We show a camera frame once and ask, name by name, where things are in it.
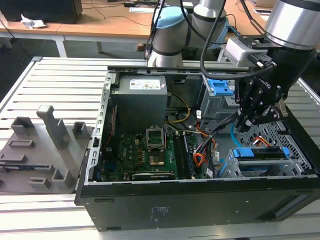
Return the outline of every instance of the black computer case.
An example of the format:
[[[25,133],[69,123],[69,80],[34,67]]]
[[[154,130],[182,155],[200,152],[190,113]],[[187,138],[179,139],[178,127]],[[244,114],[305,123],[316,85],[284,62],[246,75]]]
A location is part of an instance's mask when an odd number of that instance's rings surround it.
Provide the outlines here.
[[[32,20],[75,24],[82,13],[81,0],[1,0],[0,10],[7,21]]]

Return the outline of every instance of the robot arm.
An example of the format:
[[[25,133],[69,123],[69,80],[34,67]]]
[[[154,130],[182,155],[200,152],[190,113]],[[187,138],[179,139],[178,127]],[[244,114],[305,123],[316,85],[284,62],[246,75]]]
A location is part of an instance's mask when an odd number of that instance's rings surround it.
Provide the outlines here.
[[[184,47],[202,48],[209,35],[213,22],[217,19],[217,12],[223,0],[200,0],[194,7],[193,14],[186,16],[192,27],[204,39],[190,28],[180,7],[166,7],[161,11],[161,18],[157,22],[156,31],[152,37],[152,51],[146,53],[149,67],[182,67],[181,51]],[[227,34],[228,19],[223,11],[211,41],[224,42]]]
[[[277,0],[265,27],[266,34],[229,39],[225,56],[249,72],[274,63],[272,71],[235,81],[239,103],[236,127],[281,120],[288,116],[284,100],[316,54],[320,44],[320,1]]]

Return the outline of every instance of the motherboard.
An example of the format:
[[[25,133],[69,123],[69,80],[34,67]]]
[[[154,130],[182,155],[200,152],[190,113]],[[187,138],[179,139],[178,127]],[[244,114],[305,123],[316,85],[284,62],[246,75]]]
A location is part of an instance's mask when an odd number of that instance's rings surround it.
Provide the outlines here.
[[[116,157],[103,161],[106,182],[205,178],[202,167],[194,165],[192,153],[198,147],[193,134],[163,133],[162,128],[146,134],[122,134]]]

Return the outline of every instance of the green circuit board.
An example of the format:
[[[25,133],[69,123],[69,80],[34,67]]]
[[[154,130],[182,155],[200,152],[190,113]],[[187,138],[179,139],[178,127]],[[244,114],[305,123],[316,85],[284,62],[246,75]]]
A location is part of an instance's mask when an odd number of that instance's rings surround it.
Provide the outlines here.
[[[149,135],[149,143],[160,143],[161,136]],[[179,179],[177,174],[177,164],[173,135],[165,136],[165,149],[147,149],[147,137],[145,134],[125,134],[120,137],[117,159],[110,169],[108,162],[103,165],[104,175],[107,182],[130,181],[131,175],[136,173],[153,174],[174,174],[174,179]],[[188,148],[190,152],[197,147],[195,136],[187,136]],[[197,169],[194,173],[196,179],[204,178],[202,169]]]

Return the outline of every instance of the floor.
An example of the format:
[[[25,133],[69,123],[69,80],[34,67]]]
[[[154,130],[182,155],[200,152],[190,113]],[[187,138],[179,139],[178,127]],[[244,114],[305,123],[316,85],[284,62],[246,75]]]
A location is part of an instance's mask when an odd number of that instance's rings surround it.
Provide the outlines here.
[[[29,57],[19,46],[25,48],[31,57],[59,57],[56,43],[53,40],[19,39],[12,43],[12,49],[4,46],[0,48],[0,101],[5,97],[15,81],[19,78],[25,67],[30,62]],[[103,42],[104,53],[98,53],[97,44],[87,41],[67,41],[66,51],[70,58],[114,58],[114,59],[143,59],[143,52],[135,50],[135,43]],[[199,60],[201,51],[195,59]],[[214,61],[216,56],[211,51],[206,54],[206,60]],[[314,60],[308,70],[303,74],[303,79],[320,92],[320,61]]]

